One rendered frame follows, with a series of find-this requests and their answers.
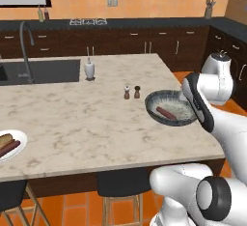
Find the brown sausage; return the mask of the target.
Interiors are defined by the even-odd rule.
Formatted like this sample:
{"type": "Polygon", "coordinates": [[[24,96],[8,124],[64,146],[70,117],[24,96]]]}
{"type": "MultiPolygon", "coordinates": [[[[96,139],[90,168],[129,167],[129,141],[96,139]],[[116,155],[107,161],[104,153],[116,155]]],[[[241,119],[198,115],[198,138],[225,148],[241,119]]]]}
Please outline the brown sausage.
{"type": "Polygon", "coordinates": [[[0,148],[0,157],[7,154],[8,152],[12,151],[13,149],[17,148],[20,145],[18,140],[14,140],[7,144],[6,146],[0,148]]]}
{"type": "Polygon", "coordinates": [[[165,116],[166,118],[168,118],[170,120],[174,121],[174,120],[177,119],[177,117],[174,114],[168,112],[167,110],[165,110],[165,109],[163,109],[163,108],[161,108],[159,106],[156,107],[156,111],[161,113],[163,116],[165,116]]]}

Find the dark grey speckled bowl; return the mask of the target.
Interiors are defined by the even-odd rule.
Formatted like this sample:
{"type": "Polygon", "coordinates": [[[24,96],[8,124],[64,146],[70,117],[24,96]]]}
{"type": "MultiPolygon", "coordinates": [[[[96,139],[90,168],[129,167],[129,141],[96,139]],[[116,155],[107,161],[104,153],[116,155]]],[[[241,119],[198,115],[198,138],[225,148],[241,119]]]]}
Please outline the dark grey speckled bowl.
{"type": "Polygon", "coordinates": [[[145,98],[146,110],[149,115],[158,123],[170,127],[183,127],[192,124],[197,120],[190,103],[179,99],[180,91],[159,90],[150,93],[145,98]],[[156,111],[159,106],[174,114],[177,119],[170,120],[156,111]]]}

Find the white plate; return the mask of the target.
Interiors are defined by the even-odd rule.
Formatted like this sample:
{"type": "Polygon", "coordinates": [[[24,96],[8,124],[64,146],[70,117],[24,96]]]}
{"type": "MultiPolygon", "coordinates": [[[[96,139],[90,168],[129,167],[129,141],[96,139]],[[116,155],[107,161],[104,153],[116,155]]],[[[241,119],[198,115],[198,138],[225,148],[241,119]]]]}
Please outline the white plate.
{"type": "Polygon", "coordinates": [[[19,141],[20,145],[16,147],[15,149],[11,150],[10,152],[6,153],[5,155],[3,155],[2,157],[0,157],[0,162],[6,161],[20,154],[24,150],[28,142],[27,135],[21,130],[5,129],[5,130],[0,131],[0,135],[7,134],[7,133],[9,133],[14,138],[14,140],[19,141]]]}

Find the brown bun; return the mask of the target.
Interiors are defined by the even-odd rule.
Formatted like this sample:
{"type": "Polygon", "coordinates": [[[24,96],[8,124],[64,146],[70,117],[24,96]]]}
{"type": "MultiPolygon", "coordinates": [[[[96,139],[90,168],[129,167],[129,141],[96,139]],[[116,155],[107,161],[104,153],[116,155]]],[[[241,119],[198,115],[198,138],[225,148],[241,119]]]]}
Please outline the brown bun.
{"type": "Polygon", "coordinates": [[[14,141],[13,136],[9,133],[0,136],[0,150],[14,141]]]}

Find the white soap dispenser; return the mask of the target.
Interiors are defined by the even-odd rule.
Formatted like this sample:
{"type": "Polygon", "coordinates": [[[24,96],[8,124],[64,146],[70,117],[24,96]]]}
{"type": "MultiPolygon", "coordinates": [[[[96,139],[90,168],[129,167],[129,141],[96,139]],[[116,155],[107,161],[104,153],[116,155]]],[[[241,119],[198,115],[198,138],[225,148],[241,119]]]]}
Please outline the white soap dispenser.
{"type": "Polygon", "coordinates": [[[84,72],[87,80],[95,79],[95,63],[91,61],[91,58],[88,58],[84,64],[84,72]]]}

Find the dark brown base cupboards run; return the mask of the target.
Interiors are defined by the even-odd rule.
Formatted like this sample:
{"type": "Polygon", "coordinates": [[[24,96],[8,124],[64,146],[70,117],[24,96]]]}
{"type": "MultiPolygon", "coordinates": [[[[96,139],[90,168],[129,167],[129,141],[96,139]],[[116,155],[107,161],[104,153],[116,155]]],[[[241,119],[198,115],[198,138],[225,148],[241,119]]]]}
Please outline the dark brown base cupboards run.
{"type": "Polygon", "coordinates": [[[0,57],[32,58],[156,53],[170,71],[199,71],[204,62],[207,27],[38,30],[19,38],[0,31],[0,57]]]}

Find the black stool with wooden legs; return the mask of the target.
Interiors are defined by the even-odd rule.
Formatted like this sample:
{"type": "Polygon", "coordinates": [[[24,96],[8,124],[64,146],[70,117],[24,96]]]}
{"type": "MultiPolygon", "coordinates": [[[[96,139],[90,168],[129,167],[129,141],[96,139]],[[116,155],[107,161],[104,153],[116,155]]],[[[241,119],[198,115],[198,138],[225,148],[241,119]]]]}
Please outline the black stool with wooden legs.
{"type": "Polygon", "coordinates": [[[26,180],[0,183],[0,215],[4,216],[8,226],[14,226],[10,218],[14,213],[18,214],[22,226],[34,226],[37,212],[40,213],[45,226],[50,226],[41,204],[26,180]],[[33,207],[21,207],[24,194],[34,203],[33,207]]]}
{"type": "Polygon", "coordinates": [[[98,172],[96,185],[103,198],[102,226],[109,226],[111,203],[126,198],[133,200],[133,221],[115,226],[143,226],[143,194],[151,189],[144,167],[98,172]]]}

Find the dark grey sink basin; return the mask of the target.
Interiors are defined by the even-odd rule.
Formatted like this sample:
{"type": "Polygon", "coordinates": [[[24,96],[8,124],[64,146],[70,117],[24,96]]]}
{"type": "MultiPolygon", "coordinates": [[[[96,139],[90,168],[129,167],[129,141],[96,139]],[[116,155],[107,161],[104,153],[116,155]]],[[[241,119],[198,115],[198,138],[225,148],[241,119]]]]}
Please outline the dark grey sink basin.
{"type": "MultiPolygon", "coordinates": [[[[31,61],[35,84],[78,82],[80,60],[31,61]]],[[[0,63],[0,86],[27,85],[24,62],[0,63]]]]}

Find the hob with grey grates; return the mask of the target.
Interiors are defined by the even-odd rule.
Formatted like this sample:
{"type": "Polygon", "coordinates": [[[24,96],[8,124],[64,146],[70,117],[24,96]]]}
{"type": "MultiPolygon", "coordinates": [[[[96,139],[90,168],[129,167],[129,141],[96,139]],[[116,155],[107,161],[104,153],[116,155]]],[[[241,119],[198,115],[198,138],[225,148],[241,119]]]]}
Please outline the hob with grey grates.
{"type": "Polygon", "coordinates": [[[69,21],[69,26],[101,26],[107,25],[106,18],[72,18],[69,21]]]}

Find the grey curved tap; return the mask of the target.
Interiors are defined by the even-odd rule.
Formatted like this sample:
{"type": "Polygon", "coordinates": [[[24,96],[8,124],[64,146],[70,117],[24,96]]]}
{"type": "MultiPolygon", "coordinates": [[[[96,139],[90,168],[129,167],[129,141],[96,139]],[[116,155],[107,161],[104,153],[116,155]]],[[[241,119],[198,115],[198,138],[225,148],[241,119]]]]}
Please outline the grey curved tap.
{"type": "Polygon", "coordinates": [[[29,60],[28,60],[28,56],[26,53],[26,48],[25,48],[25,43],[24,43],[24,30],[27,30],[28,34],[29,34],[29,38],[30,38],[30,44],[32,46],[35,45],[35,41],[31,32],[31,29],[29,27],[29,24],[26,21],[22,21],[20,23],[20,28],[19,28],[19,39],[20,39],[20,46],[21,46],[21,50],[22,50],[22,55],[23,55],[23,59],[24,59],[24,64],[26,67],[26,72],[27,72],[27,80],[29,83],[34,83],[35,79],[34,76],[32,74],[31,71],[31,67],[29,64],[29,60]]]}

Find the dark brown side cupboards run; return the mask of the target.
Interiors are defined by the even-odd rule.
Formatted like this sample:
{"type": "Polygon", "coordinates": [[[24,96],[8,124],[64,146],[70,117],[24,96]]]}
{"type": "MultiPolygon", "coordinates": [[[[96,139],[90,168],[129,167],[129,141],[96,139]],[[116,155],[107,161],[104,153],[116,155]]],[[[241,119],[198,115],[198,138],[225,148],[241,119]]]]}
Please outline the dark brown side cupboards run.
{"type": "Polygon", "coordinates": [[[236,82],[233,100],[247,111],[247,43],[210,27],[205,58],[221,50],[232,59],[231,75],[236,82]]]}

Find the grey pot with utensils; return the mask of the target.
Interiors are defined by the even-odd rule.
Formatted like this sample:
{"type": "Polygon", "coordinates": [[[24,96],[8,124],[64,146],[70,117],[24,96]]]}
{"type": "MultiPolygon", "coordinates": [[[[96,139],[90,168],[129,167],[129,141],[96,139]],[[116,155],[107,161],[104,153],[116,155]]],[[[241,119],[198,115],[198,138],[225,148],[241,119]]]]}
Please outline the grey pot with utensils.
{"type": "Polygon", "coordinates": [[[205,19],[210,19],[212,16],[213,6],[216,4],[214,0],[206,0],[205,19]]]}

